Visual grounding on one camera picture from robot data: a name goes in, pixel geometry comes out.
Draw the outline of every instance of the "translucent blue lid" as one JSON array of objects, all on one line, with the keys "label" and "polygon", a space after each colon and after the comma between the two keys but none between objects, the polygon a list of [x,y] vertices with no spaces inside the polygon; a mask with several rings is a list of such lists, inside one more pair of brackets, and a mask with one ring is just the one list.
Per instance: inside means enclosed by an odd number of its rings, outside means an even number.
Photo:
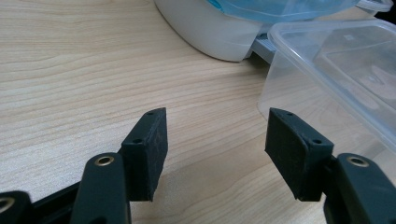
[{"label": "translucent blue lid", "polygon": [[207,0],[228,16],[261,22],[299,21],[354,7],[359,0]]}]

